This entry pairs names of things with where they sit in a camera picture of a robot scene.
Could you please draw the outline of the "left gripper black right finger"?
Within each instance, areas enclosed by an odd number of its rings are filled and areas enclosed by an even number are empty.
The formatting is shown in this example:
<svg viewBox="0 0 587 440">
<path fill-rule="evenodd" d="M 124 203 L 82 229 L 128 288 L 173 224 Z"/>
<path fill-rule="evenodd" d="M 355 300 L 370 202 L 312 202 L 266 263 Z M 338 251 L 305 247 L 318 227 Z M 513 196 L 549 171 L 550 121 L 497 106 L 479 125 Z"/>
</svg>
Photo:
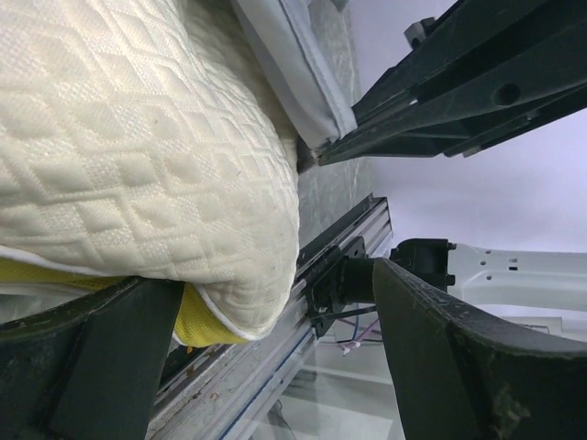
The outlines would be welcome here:
<svg viewBox="0 0 587 440">
<path fill-rule="evenodd" d="M 513 324 L 374 262 L 384 349 L 408 439 L 583 439 L 586 345 Z"/>
</svg>

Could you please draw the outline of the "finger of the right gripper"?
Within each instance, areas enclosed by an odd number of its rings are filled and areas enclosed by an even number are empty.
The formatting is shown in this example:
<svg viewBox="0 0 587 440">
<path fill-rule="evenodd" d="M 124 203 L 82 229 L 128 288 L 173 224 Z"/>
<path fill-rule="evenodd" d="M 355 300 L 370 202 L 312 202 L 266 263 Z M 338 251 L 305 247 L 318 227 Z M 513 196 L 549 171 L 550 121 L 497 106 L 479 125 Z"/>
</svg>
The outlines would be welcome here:
<svg viewBox="0 0 587 440">
<path fill-rule="evenodd" d="M 361 157 L 432 158 L 474 154 L 586 106 L 586 66 L 512 60 L 450 84 L 440 73 L 386 103 L 364 97 L 359 126 L 324 148 L 318 163 Z"/>
<path fill-rule="evenodd" d="M 462 1 L 385 78 L 359 132 L 395 135 L 585 83 L 585 2 Z"/>
</svg>

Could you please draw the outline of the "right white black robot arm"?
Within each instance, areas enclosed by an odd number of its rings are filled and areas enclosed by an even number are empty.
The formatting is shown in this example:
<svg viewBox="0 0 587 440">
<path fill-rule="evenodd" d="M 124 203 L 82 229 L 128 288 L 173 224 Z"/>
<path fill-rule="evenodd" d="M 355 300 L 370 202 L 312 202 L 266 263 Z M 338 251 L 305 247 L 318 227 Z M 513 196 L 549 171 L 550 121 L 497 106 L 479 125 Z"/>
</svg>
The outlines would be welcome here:
<svg viewBox="0 0 587 440">
<path fill-rule="evenodd" d="M 458 1 L 405 32 L 411 50 L 354 105 L 357 128 L 322 165 L 469 156 L 586 106 L 583 1 Z M 411 239 L 395 260 L 472 304 L 584 311 L 583 254 Z"/>
</svg>

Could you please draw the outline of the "cream yellow pillow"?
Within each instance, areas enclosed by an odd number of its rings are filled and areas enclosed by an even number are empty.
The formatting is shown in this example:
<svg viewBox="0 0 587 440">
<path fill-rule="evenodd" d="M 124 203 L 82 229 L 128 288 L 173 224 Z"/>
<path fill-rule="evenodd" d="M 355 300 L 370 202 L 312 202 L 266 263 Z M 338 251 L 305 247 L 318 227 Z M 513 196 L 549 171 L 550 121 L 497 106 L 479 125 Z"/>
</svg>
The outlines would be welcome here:
<svg viewBox="0 0 587 440">
<path fill-rule="evenodd" d="M 227 1 L 1 4 L 1 292 L 184 283 L 189 347 L 257 341 L 299 252 L 295 131 Z"/>
</svg>

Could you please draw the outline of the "grey pillowcase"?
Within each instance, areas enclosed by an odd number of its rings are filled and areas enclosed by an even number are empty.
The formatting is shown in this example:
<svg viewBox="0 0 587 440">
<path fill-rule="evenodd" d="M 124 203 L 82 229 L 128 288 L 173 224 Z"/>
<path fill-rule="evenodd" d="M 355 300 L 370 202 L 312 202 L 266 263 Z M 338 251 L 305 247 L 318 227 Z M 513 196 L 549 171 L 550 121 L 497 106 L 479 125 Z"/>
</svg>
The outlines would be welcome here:
<svg viewBox="0 0 587 440">
<path fill-rule="evenodd" d="M 232 6 L 271 88 L 314 150 L 357 127 L 311 27 L 307 1 L 243 0 Z"/>
</svg>

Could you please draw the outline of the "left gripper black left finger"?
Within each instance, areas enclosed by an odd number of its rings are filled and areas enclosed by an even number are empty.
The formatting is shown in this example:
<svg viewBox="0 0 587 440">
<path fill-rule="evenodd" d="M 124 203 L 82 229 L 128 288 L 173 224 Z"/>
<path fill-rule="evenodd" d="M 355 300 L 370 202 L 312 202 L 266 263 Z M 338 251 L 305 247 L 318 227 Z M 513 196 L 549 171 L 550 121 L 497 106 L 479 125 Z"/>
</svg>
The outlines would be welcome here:
<svg viewBox="0 0 587 440">
<path fill-rule="evenodd" d="M 132 277 L 2 324 L 2 438 L 144 438 L 182 297 Z"/>
</svg>

